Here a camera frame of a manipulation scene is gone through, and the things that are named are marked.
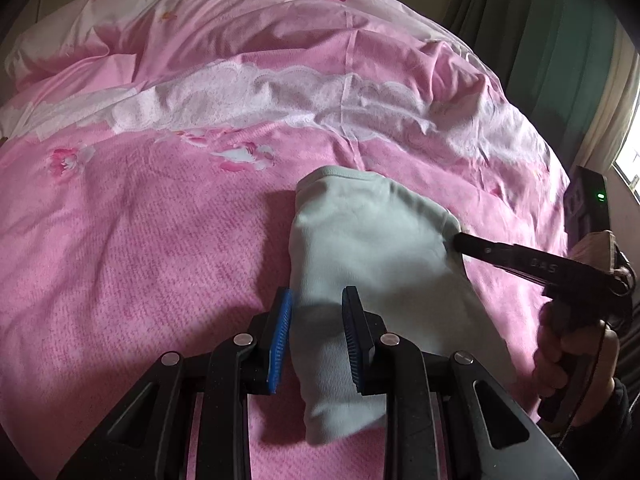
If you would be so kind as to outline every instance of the window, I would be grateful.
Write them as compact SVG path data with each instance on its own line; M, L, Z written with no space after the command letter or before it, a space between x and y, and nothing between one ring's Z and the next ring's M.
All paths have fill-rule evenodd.
M640 112L636 113L626 141L616 158L616 169L640 200Z

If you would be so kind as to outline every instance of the silver screw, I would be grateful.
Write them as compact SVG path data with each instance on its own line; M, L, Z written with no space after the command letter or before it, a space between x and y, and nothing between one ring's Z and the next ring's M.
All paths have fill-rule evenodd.
M251 334L238 334L234 338L234 343L238 346L247 346L254 342L254 337Z
M167 352L162 356L162 358L160 359L160 362L164 366L174 366L178 364L179 360L180 360L180 354L178 354L178 352Z
M469 365L474 361L474 357L469 352L456 352L453 358L460 365Z
M400 342L400 338L396 334L387 332L380 336L380 342L387 346L396 346Z

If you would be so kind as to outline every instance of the folded garment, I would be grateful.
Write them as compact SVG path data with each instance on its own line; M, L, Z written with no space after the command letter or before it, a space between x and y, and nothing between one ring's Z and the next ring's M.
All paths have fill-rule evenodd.
M458 232L448 210L377 173L326 166L298 183L290 348L310 444L384 421L384 396L363 397L351 381L340 313L347 285L423 351L466 350L503 385L514 380L507 345L447 243Z

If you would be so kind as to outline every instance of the pink bedspread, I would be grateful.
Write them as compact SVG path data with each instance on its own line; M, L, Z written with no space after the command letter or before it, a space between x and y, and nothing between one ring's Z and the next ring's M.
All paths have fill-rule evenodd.
M0 422L43 479L162 352L210 351L268 308L319 166L564 250L555 155L462 42L393 0L77 0L7 66ZM467 269L531 409L540 289ZM250 410L255 479L380 478L381 431L303 441L290 364Z

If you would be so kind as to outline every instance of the human hand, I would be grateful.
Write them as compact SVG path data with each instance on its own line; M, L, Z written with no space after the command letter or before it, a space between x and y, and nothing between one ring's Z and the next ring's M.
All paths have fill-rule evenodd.
M533 354L533 380L540 397L551 397L556 390L566 386L569 377L558 365L564 352L575 355L588 354L594 356L595 360L604 325L601 321L598 325L579 328L575 332L558 337L550 327L550 306L551 303L547 303L540 310L538 348ZM607 328L593 381L575 415L573 426L581 426L592 420L611 397L615 387L613 375L619 350L618 336Z

